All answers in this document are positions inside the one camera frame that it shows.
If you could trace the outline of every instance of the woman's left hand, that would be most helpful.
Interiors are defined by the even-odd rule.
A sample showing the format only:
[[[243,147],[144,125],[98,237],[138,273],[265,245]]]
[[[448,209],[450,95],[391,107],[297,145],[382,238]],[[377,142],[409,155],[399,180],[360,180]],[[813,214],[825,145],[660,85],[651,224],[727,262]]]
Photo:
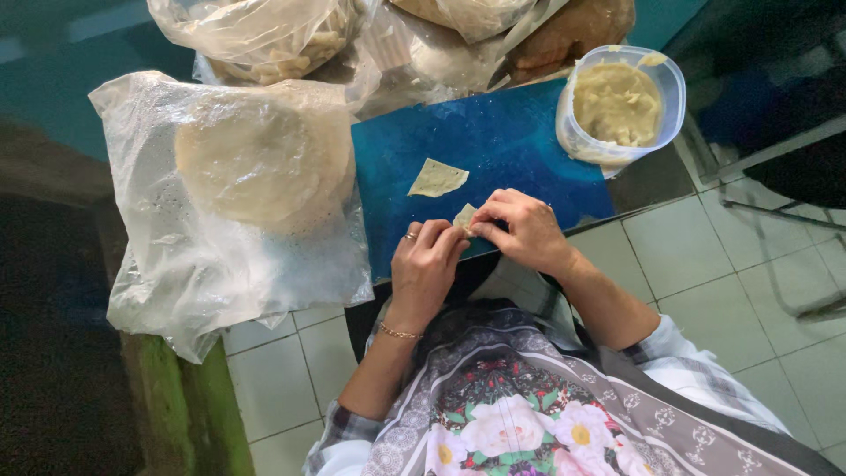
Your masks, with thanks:
[[[463,229],[447,220],[413,222],[391,260],[393,300],[385,325],[398,332],[422,334],[435,318],[455,281],[461,252],[470,247]]]

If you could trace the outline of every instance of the floral apron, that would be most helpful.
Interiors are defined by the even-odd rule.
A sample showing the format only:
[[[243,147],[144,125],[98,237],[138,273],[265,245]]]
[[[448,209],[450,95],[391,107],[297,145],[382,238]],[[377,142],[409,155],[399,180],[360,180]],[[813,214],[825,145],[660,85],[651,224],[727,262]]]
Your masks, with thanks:
[[[365,476],[836,472],[786,435],[655,384],[618,352],[595,364],[562,355],[519,309],[460,309],[433,328]]]

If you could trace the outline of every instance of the plastic container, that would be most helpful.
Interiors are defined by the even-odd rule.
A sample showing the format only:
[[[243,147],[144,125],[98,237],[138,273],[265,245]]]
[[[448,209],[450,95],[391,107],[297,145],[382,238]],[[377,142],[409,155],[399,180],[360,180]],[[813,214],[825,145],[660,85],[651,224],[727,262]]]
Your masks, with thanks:
[[[661,55],[665,60],[660,64],[650,66],[637,63],[647,54]],[[655,143],[649,147],[625,147],[616,142],[599,141],[579,127],[573,115],[573,89],[579,79],[579,72],[599,64],[623,61],[649,75],[661,94],[662,118]],[[558,99],[558,110],[555,114],[555,135],[561,147],[571,158],[578,158],[586,162],[599,163],[606,171],[618,170],[647,153],[666,146],[682,127],[684,121],[684,104],[686,90],[684,77],[672,59],[661,53],[647,48],[606,45],[588,52],[576,62],[573,73],[567,85],[561,91]]]

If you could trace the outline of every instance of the gold bracelet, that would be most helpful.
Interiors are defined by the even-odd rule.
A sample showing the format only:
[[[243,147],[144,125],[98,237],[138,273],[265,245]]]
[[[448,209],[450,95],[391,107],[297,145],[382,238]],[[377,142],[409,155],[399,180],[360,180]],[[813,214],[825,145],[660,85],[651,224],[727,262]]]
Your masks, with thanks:
[[[411,334],[410,332],[398,332],[393,330],[385,325],[385,323],[379,323],[379,329],[382,330],[387,335],[391,337],[399,337],[400,339],[416,339],[420,340],[423,338],[423,334]]]

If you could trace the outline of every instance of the woman's right hand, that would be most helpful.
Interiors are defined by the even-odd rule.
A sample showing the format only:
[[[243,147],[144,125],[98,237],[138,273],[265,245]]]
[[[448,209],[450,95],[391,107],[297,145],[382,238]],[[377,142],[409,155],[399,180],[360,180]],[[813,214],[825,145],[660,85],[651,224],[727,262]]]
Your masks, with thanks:
[[[508,231],[493,222],[504,220]],[[497,189],[470,221],[470,231],[488,239],[505,256],[561,279],[579,253],[564,238],[549,205],[513,188]]]

